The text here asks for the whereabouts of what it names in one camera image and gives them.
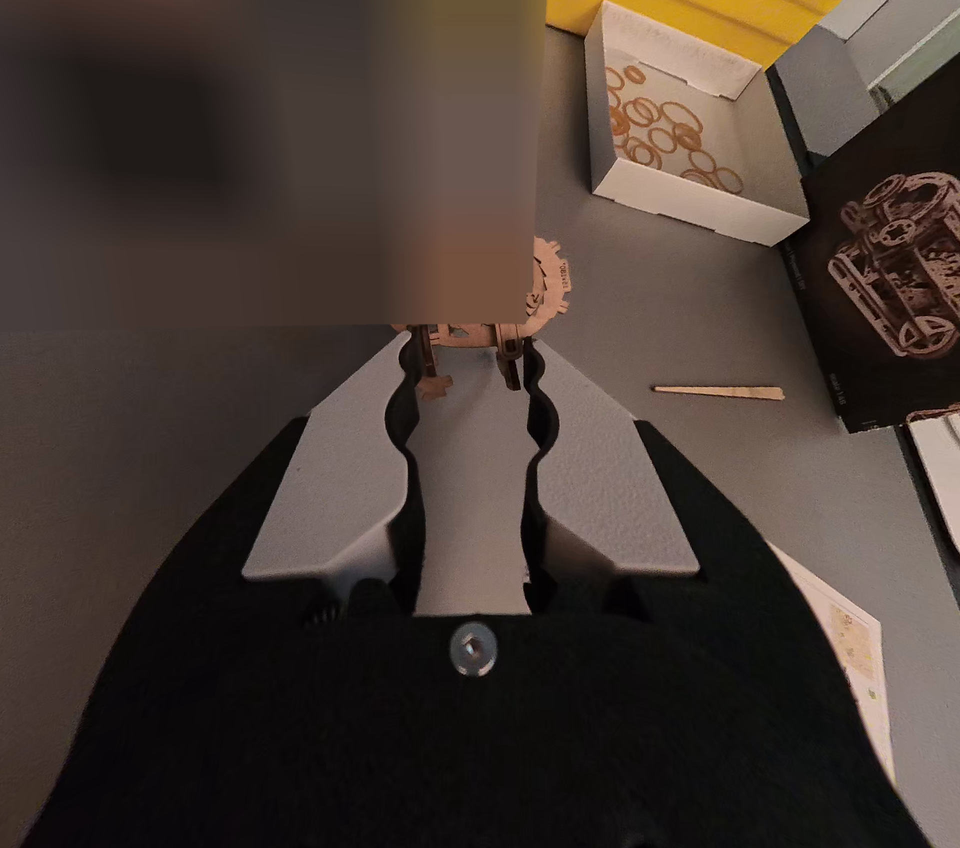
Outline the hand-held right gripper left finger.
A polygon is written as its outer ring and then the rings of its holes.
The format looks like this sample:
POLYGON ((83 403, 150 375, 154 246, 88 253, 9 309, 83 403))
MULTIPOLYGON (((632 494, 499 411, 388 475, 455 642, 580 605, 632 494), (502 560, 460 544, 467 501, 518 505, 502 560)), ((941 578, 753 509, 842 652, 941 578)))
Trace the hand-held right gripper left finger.
POLYGON ((398 334, 311 410, 242 569, 248 581, 318 578, 345 602, 386 582, 410 612, 421 587, 426 517, 407 448, 420 417, 419 342, 398 334))

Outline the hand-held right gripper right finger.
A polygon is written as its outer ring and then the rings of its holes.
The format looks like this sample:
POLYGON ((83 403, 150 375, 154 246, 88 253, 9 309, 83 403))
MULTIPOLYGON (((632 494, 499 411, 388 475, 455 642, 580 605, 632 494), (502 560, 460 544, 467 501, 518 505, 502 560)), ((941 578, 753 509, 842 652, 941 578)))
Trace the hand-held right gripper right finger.
POLYGON ((624 578, 700 569, 631 412, 542 341, 523 348, 527 431, 521 542, 532 613, 596 607, 624 578))

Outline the wooden model assembly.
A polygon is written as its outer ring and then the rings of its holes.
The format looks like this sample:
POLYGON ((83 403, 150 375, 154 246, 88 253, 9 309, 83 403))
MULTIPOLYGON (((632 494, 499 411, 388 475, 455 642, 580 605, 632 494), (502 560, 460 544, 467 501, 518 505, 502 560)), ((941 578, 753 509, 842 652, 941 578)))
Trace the wooden model assembly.
POLYGON ((445 398, 453 385, 450 375, 438 372, 433 352, 436 348, 494 349, 496 366, 507 388, 521 389, 520 360, 524 342, 569 309, 570 265, 560 252, 559 242, 534 238, 532 288, 525 300, 526 319, 519 324, 391 325, 397 333, 411 333, 419 346, 424 367, 416 391, 421 400, 445 398))

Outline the model instruction booklet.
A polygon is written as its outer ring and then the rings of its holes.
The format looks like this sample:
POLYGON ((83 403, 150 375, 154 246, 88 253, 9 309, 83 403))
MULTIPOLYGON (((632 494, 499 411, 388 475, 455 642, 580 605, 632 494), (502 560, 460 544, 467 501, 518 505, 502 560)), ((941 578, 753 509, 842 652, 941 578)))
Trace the model instruction booklet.
POLYGON ((881 623, 774 544, 770 548, 822 627, 844 671, 873 751, 896 785, 881 623))

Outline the black model kit box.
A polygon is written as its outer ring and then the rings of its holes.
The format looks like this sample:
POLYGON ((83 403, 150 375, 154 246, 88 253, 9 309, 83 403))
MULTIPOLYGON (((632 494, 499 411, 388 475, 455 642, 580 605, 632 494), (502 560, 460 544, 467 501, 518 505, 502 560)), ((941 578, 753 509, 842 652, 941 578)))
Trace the black model kit box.
POLYGON ((809 221, 783 257, 846 431, 958 410, 958 57, 802 186, 809 221))

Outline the thin wooden stick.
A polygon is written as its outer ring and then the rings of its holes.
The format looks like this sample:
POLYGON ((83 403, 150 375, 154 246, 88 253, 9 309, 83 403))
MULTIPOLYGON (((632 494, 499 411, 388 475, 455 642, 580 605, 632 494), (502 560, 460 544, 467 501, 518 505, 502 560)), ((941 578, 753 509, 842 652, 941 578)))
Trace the thin wooden stick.
POLYGON ((786 399, 779 386, 668 386, 652 385, 650 391, 657 394, 673 394, 693 397, 740 399, 752 401, 782 402, 786 399))

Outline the white cardboard tray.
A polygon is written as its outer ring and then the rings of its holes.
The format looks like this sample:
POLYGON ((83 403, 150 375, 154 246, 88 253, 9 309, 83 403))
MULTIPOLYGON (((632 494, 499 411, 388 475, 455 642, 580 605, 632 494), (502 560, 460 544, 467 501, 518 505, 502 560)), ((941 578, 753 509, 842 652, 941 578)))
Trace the white cardboard tray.
POLYGON ((800 173, 763 68, 722 47, 603 1, 583 42, 594 194, 744 242, 774 246, 810 220, 800 173), (742 145, 747 188, 733 195, 633 165, 614 153, 606 65, 635 62, 724 100, 742 145))

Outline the white cardboard box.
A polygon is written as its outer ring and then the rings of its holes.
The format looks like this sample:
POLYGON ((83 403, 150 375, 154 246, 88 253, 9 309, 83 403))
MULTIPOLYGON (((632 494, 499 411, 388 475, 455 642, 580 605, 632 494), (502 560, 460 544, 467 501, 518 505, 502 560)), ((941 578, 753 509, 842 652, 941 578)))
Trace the white cardboard box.
POLYGON ((959 408, 920 412, 905 427, 937 512, 946 549, 959 555, 959 408))

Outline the pile of rubber bands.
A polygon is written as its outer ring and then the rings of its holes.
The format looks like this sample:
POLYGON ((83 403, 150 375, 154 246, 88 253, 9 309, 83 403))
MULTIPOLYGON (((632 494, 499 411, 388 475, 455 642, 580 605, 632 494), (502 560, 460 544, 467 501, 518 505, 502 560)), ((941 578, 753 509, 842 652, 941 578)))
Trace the pile of rubber bands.
POLYGON ((707 100, 636 62, 605 66, 614 155, 732 195, 745 194, 742 144, 724 100, 707 100))

